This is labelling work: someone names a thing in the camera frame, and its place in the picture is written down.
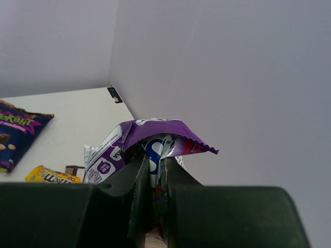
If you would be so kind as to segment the purple Fox's candy bag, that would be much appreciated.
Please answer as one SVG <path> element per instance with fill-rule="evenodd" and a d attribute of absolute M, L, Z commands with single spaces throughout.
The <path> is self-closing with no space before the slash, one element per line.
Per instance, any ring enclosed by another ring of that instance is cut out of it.
<path fill-rule="evenodd" d="M 156 202 L 163 204 L 161 160 L 218 150 L 203 142 L 181 120 L 139 119 L 125 121 L 103 140 L 100 146 L 84 147 L 84 182 L 100 184 L 118 173 L 132 156 L 129 149 L 143 150 L 149 161 L 150 185 Z"/>

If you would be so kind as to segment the yellow M&M's packet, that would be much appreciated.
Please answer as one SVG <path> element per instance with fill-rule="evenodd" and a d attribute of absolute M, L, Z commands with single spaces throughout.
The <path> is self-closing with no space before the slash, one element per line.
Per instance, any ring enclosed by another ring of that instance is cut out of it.
<path fill-rule="evenodd" d="M 35 169 L 33 169 L 25 177 L 25 181 L 54 184 L 82 183 L 82 180 L 77 176 L 57 172 L 46 168 L 43 165 L 37 166 Z"/>

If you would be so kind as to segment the left blue table label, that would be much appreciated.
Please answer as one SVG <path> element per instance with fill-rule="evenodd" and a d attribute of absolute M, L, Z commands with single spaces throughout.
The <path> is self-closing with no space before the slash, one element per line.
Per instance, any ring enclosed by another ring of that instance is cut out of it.
<path fill-rule="evenodd" d="M 115 103 L 122 103 L 122 98 L 120 97 L 120 95 L 118 94 L 117 90 L 115 89 L 115 87 L 111 86 L 107 88 L 109 94 L 111 95 L 111 97 L 113 98 Z"/>

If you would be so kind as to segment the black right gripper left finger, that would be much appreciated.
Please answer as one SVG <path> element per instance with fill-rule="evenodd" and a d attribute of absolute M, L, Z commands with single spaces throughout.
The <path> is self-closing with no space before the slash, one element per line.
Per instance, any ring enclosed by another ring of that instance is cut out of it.
<path fill-rule="evenodd" d="M 1 247 L 144 247 L 148 158 L 98 185 L 1 184 Z"/>

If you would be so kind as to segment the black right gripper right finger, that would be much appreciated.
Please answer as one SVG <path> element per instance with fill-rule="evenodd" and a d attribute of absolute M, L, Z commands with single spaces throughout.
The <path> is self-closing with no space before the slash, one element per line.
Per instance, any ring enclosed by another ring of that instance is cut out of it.
<path fill-rule="evenodd" d="M 296 205 L 280 187 L 204 186 L 174 158 L 167 181 L 169 247 L 310 247 Z"/>

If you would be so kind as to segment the brown chocolate bar wrapper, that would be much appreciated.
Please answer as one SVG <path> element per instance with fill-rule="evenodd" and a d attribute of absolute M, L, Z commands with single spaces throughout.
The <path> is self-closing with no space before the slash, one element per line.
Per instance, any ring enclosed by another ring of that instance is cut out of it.
<path fill-rule="evenodd" d="M 85 168 L 82 166 L 76 166 L 76 165 L 66 166 L 65 173 L 80 178 L 82 182 L 84 181 Z"/>

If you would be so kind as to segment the dark purple nut snack bag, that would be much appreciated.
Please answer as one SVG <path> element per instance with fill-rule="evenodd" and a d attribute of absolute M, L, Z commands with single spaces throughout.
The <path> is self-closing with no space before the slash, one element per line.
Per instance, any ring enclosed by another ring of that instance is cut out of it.
<path fill-rule="evenodd" d="M 53 114 L 28 112 L 1 99 L 1 172 L 17 166 Z"/>

